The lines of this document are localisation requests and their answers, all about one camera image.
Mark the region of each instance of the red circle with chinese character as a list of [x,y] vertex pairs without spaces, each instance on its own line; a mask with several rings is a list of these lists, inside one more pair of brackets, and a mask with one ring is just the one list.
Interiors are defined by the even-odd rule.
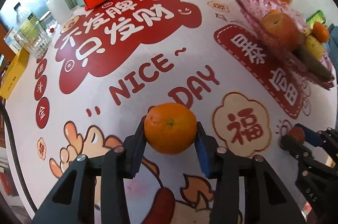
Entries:
[[39,64],[38,67],[35,71],[35,79],[39,79],[40,76],[43,74],[43,72],[45,71],[47,65],[47,59],[43,59]]
[[43,94],[45,93],[46,85],[47,85],[47,76],[42,75],[37,81],[37,84],[34,89],[34,98],[36,101],[39,101],[43,96]]
[[42,59],[45,57],[46,53],[47,53],[47,51],[39,59],[37,59],[37,64],[42,61]]
[[40,129],[43,129],[49,119],[49,101],[46,97],[42,97],[38,103],[35,119]]

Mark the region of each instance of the printed tablecloth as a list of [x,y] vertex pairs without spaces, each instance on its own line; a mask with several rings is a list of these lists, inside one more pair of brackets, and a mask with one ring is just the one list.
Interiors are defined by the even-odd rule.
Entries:
[[[6,104],[35,205],[78,154],[105,154],[165,102],[186,105],[235,154],[262,154],[303,206],[294,184],[297,161],[278,139],[296,123],[334,127],[337,89],[285,70],[235,0],[110,0],[89,12],[77,9],[58,28],[46,55],[29,59]],[[6,143],[18,192],[33,216]],[[322,149],[313,150],[326,161]],[[147,145],[140,172],[124,183],[133,224],[154,223],[163,206],[158,223],[209,222],[216,181],[204,178],[194,146],[168,156]],[[242,180],[240,196],[243,213]],[[95,213],[100,222],[100,178]]]

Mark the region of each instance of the red banner graphic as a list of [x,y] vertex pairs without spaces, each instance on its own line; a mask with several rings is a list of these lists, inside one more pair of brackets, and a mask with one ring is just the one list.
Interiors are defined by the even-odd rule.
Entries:
[[214,38],[251,72],[292,119],[298,118],[303,107],[303,90],[294,76],[269,53],[260,40],[234,24],[217,30]]
[[55,44],[56,61],[64,60],[60,89],[72,93],[88,73],[112,73],[140,44],[158,43],[182,25],[201,23],[199,8],[180,0],[111,0],[88,16],[76,16]]

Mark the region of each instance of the open yellow box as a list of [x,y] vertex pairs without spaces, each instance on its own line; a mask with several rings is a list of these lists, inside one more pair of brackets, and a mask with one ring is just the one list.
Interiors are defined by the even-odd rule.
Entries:
[[22,48],[11,62],[0,88],[0,96],[4,99],[7,100],[10,97],[16,83],[27,67],[28,58],[29,53]]

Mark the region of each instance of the bottle label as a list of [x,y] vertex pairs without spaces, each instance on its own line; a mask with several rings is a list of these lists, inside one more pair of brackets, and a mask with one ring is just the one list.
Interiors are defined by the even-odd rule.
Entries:
[[37,17],[32,12],[21,24],[20,29],[28,39],[35,39],[38,37],[39,29],[35,26],[37,21]]

